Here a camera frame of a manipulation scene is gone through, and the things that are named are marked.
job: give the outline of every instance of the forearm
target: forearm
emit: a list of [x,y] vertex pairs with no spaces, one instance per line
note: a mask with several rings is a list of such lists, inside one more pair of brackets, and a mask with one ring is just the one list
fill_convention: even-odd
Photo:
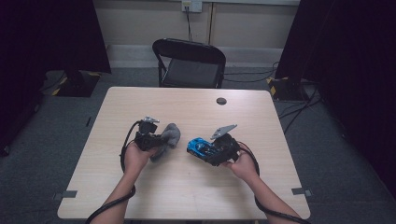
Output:
[[[114,188],[113,192],[108,196],[104,204],[111,203],[127,194],[129,194],[134,186],[134,182],[139,177],[140,172],[135,171],[129,174],[124,174],[118,183],[118,185]],[[122,203],[119,203],[100,215],[98,215],[91,223],[124,223],[124,217],[126,212],[126,207],[128,205],[128,200]]]
[[[261,179],[258,175],[246,180],[246,183],[253,191],[260,204],[267,209],[280,213],[300,217],[290,206],[283,202]],[[295,223],[284,218],[274,217],[268,214],[267,218],[271,224]]]

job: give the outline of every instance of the monitor stand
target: monitor stand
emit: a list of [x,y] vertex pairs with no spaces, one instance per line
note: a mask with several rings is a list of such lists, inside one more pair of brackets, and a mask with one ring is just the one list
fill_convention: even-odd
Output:
[[307,101],[309,99],[300,82],[287,77],[281,79],[267,78],[271,95],[278,101]]
[[65,71],[67,77],[59,84],[54,96],[91,97],[100,75],[97,73]]

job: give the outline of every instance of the white table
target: white table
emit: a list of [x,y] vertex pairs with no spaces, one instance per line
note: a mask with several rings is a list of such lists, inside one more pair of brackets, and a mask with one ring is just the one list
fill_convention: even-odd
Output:
[[[223,97],[226,105],[218,105]],[[127,219],[264,219],[248,186],[224,167],[214,167],[187,153],[195,137],[210,141],[218,127],[238,126],[229,134],[253,151],[261,178],[302,218],[310,211],[285,136],[267,91],[114,87],[93,124],[58,215],[87,218],[99,208],[122,176],[120,150],[132,124],[145,116],[159,119],[156,133],[174,122],[181,131],[177,148],[151,161],[136,182]]]

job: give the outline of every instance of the human arm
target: human arm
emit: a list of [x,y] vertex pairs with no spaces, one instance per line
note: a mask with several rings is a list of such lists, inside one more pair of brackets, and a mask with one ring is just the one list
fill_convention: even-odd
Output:
[[[248,150],[248,148],[243,144],[241,144],[240,147]],[[260,179],[260,176],[256,172],[253,159],[250,158],[246,151],[240,151],[239,159],[236,162],[226,161],[222,165],[231,169],[238,178],[247,183],[262,206],[273,211],[299,217],[299,215],[290,206],[282,201]],[[269,214],[265,215],[267,215],[268,221],[271,224],[295,223],[281,217],[275,217]]]
[[[124,160],[125,172],[120,179],[120,182],[113,189],[104,204],[113,202],[131,192],[140,172],[146,166],[149,157],[152,156],[155,151],[155,148],[148,151],[142,151],[134,142],[128,145]],[[112,206],[95,217],[91,223],[123,223],[127,205],[128,200]]]

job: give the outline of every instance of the black chair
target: black chair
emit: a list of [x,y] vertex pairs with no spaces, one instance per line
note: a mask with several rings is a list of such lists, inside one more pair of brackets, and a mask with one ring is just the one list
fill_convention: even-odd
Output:
[[[226,59],[216,47],[164,38],[155,41],[152,49],[158,59],[160,87],[221,88]],[[163,57],[171,59],[168,67]]]

